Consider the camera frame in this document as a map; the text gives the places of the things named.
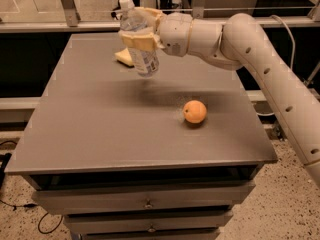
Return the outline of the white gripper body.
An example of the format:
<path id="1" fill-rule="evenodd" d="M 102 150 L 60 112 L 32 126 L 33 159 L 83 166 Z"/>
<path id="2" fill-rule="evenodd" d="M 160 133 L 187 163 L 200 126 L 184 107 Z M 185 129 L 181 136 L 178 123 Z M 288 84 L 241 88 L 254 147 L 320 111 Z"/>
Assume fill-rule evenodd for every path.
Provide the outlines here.
<path id="1" fill-rule="evenodd" d="M 187 54 L 191 23 L 192 17 L 182 13 L 171 13 L 161 19 L 158 35 L 166 54 L 178 57 Z"/>

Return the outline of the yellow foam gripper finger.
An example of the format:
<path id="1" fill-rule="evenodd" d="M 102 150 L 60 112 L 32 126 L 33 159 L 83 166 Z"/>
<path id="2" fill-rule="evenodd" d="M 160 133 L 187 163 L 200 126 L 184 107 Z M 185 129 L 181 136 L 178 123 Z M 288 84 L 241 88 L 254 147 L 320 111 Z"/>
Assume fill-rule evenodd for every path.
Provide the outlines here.
<path id="1" fill-rule="evenodd" d="M 119 31 L 118 34 L 123 44 L 128 48 L 138 50 L 157 50 L 164 48 L 160 37 L 153 32 L 138 33 L 133 31 Z"/>
<path id="2" fill-rule="evenodd" d="M 142 16 L 148 27 L 158 28 L 161 21 L 166 18 L 166 15 L 158 9 L 149 7 L 136 7 L 137 13 Z"/>

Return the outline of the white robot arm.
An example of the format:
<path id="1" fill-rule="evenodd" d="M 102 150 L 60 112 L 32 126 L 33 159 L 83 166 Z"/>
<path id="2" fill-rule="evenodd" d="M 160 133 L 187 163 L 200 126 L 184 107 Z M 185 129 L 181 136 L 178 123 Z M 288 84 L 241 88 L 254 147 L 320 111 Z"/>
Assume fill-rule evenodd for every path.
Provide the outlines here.
<path id="1" fill-rule="evenodd" d="M 252 16 L 239 13 L 219 24 L 151 8 L 139 8 L 137 13 L 147 26 L 119 32 L 127 47 L 193 55 L 225 70 L 246 68 L 305 170 L 320 186 L 320 102 L 281 59 Z"/>

